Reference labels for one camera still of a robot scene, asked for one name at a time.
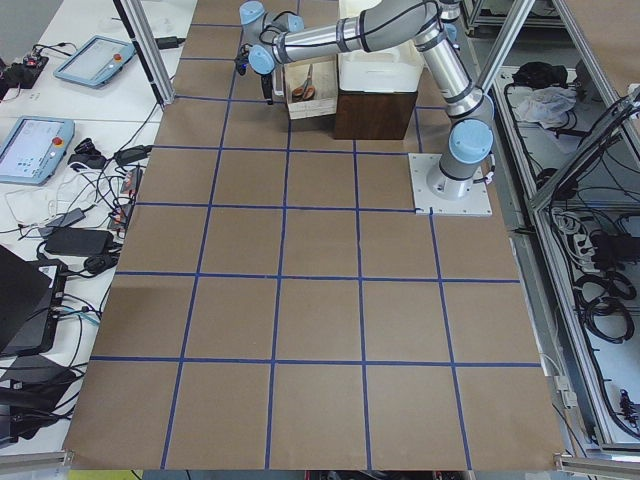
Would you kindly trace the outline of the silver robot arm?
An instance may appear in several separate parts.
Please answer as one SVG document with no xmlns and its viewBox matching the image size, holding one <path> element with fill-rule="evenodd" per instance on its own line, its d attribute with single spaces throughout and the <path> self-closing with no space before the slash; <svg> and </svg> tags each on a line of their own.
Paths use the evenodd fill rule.
<svg viewBox="0 0 640 480">
<path fill-rule="evenodd" d="M 305 27 L 289 10 L 273 13 L 259 1 L 246 1 L 239 8 L 245 42 L 234 59 L 235 68 L 239 74 L 248 69 L 259 74 L 263 95 L 270 100 L 271 76 L 279 65 L 337 53 L 372 53 L 411 42 L 445 100 L 451 121 L 447 150 L 427 173 L 426 182 L 436 196 L 461 200 L 490 154 L 494 107 L 449 40 L 443 7 L 440 1 L 380 1 L 332 25 Z"/>
</svg>

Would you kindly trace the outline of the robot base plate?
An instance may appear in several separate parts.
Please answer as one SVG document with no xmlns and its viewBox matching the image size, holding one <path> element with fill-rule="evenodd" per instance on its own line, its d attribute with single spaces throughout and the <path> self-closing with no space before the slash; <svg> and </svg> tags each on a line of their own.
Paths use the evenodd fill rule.
<svg viewBox="0 0 640 480">
<path fill-rule="evenodd" d="M 440 169 L 440 154 L 409 153 L 416 215 L 490 217 L 493 213 L 482 168 L 466 180 L 452 180 Z"/>
</svg>

